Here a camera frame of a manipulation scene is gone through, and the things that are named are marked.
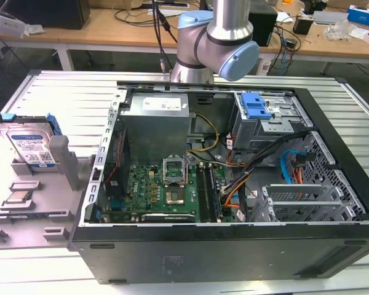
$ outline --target workbench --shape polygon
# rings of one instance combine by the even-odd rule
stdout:
[[[300,0],[293,0],[291,4],[283,4],[282,0],[279,0],[275,9],[276,11],[280,9],[288,12],[291,16],[295,16],[302,7],[303,3]],[[194,10],[196,8],[192,4],[188,10]],[[326,11],[341,12],[341,10],[329,7],[327,7]],[[145,12],[145,10],[132,10],[134,15],[142,12]],[[138,17],[129,17],[127,20],[141,22],[150,19],[150,15],[143,14]],[[168,18],[168,21],[173,27],[177,27],[178,17]],[[282,26],[292,31],[293,23],[284,23]],[[302,47],[295,53],[293,59],[369,64],[369,44],[356,38],[351,38],[350,41],[329,41],[323,34],[325,29],[326,26],[313,24],[307,36],[298,35],[302,41]],[[174,36],[177,36],[177,29],[172,28],[172,33]],[[177,44],[175,41],[163,29],[161,30],[161,35],[165,52],[176,54]],[[90,18],[81,30],[46,28],[46,33],[30,37],[25,36],[23,40],[15,40],[8,37],[3,38],[12,47],[55,49],[62,63],[62,68],[65,71],[74,70],[73,61],[69,53],[70,50],[160,52],[153,27],[141,28],[122,23],[114,18],[111,9],[91,9]],[[270,45],[268,47],[261,47],[261,63],[258,67],[257,75],[267,75],[269,65],[275,59],[279,50],[280,40],[276,34],[272,34]]]
[[[42,71],[26,77],[2,112],[18,115],[54,114],[69,150],[78,157],[97,151],[109,102],[117,81],[168,81],[164,74]],[[369,106],[345,81],[332,78],[247,76],[229,83],[262,87],[303,87],[310,91],[325,115],[369,176]],[[14,177],[11,154],[0,138],[0,202],[9,194]],[[64,248],[0,250],[0,293],[58,294],[63,290],[94,294],[274,294],[356,289],[369,291],[369,256],[328,280],[241,281],[145,285],[99,285],[78,253]]]
[[[282,0],[279,0],[275,6],[275,10],[278,12],[282,10],[287,14],[295,17],[300,14],[300,9],[304,7],[304,4],[300,0],[293,0],[291,4],[284,4]],[[326,12],[346,12],[343,9],[337,9],[327,7]],[[293,33],[293,26],[295,19],[291,23],[278,23],[286,30]],[[353,23],[359,28],[369,30],[369,26],[362,25],[360,23]],[[352,37],[348,40],[334,40],[329,41],[324,35],[326,25],[312,24],[308,35],[296,34],[301,39],[302,46],[293,57],[294,60],[308,60],[308,61],[324,61],[327,64],[321,69],[321,73],[325,74],[328,70],[330,63],[363,63],[369,64],[369,44],[361,39]],[[285,37],[294,39],[289,33],[285,33]],[[275,49],[280,48],[280,39],[276,34],[272,34],[271,43]],[[274,59],[274,56],[270,54],[263,55],[263,62],[268,64]]]

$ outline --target motherboard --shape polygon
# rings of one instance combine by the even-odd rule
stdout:
[[[226,185],[222,166],[187,165],[184,171],[172,166],[132,165],[125,197],[109,201],[111,222],[210,222],[221,216],[219,193]],[[181,187],[164,183],[165,175],[184,176]]]

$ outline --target yellow wire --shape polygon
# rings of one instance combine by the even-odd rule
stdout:
[[[215,131],[215,135],[216,135],[216,139],[215,142],[210,146],[210,147],[206,147],[204,149],[187,149],[188,152],[206,152],[209,151],[211,149],[213,149],[215,146],[217,146],[217,143],[219,142],[219,133],[217,132],[216,127],[212,124],[211,121],[209,121],[206,117],[204,117],[201,114],[196,114],[196,116],[199,116],[201,118],[203,118],[206,122],[208,122],[208,124],[213,128],[213,130]]]

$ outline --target ram slot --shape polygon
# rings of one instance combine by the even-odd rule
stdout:
[[[208,167],[205,169],[206,172],[206,180],[207,180],[207,192],[208,192],[208,201],[210,214],[213,222],[217,222],[217,219],[220,219],[221,211],[219,204],[219,196],[216,190],[216,182],[215,177],[213,175],[213,168]]]
[[[197,165],[197,191],[198,191],[198,202],[199,202],[199,215],[201,222],[209,222],[209,210],[208,210],[208,198],[205,187],[205,175],[204,169]]]

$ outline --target floor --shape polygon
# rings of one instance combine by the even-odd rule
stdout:
[[[47,49],[23,49],[19,48],[16,54],[29,69],[61,70],[60,63],[53,50]],[[91,52],[94,65],[88,63],[89,56],[84,51],[72,51],[71,56],[77,71],[136,71],[136,72],[159,72],[159,55],[153,53],[114,53],[115,65],[110,52]],[[28,70],[7,52],[0,61],[0,109],[17,89]],[[169,56],[172,64],[175,56]],[[318,61],[295,61],[289,67],[286,76],[324,77],[319,73],[322,63]],[[250,74],[255,74],[256,67]],[[272,76],[281,76],[283,71],[272,69]],[[356,65],[335,63],[328,70],[327,77],[342,77],[369,102],[369,76],[361,72]]]

